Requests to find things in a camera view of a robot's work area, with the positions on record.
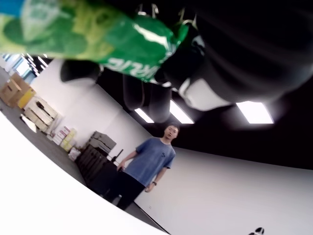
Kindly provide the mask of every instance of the brown cardboard box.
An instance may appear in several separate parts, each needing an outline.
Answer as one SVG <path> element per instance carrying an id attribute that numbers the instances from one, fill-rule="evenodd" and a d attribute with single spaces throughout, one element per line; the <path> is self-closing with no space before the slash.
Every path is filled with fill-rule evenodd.
<path id="1" fill-rule="evenodd" d="M 0 98 L 10 107 L 15 107 L 17 102 L 30 89 L 30 86 L 17 74 L 13 74 L 10 81 L 0 89 Z"/>

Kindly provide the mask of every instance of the black cloth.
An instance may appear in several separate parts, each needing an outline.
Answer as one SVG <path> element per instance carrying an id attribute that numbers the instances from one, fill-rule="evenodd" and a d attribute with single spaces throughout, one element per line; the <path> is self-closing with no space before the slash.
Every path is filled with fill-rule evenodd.
<path id="1" fill-rule="evenodd" d="M 110 187 L 109 192 L 104 196 L 104 198 L 112 203 L 116 197 L 122 195 L 117 207 L 121 210 L 126 210 L 126 208 L 144 189 L 145 186 L 132 176 L 126 174 L 125 172 L 119 172 L 117 178 Z"/>

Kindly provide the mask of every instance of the green bag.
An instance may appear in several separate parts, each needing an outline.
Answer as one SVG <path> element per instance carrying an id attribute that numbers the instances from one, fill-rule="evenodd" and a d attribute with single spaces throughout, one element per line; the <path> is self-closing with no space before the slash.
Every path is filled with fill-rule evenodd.
<path id="1" fill-rule="evenodd" d="M 0 8 L 0 51 L 92 60 L 149 82 L 184 40 L 150 16 L 130 18 L 105 3 L 87 0 L 19 0 L 19 15 Z"/>

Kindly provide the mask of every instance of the white wall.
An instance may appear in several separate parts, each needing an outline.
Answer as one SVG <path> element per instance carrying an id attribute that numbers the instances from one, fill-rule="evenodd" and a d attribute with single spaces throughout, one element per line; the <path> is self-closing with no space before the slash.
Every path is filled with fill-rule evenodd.
<path id="1" fill-rule="evenodd" d="M 116 142 L 116 146 L 110 152 L 111 157 L 116 156 L 122 149 L 124 150 L 117 158 L 117 162 L 121 162 L 138 145 L 151 137 L 151 134 L 124 110 L 119 112 L 103 133 Z"/>
<path id="2" fill-rule="evenodd" d="M 86 95 L 95 82 L 89 78 L 62 82 L 60 71 L 63 62 L 57 59 L 51 61 L 48 68 L 33 80 L 31 86 L 42 99 L 64 116 L 79 98 Z"/>
<path id="3" fill-rule="evenodd" d="M 313 171 L 175 151 L 172 169 L 136 199 L 170 234 L 312 233 Z"/>
<path id="4" fill-rule="evenodd" d="M 94 131 L 104 132 L 122 107 L 89 78 L 64 83 L 60 79 L 63 60 L 53 60 L 31 86 L 64 118 L 56 128 L 75 128 L 82 146 Z"/>

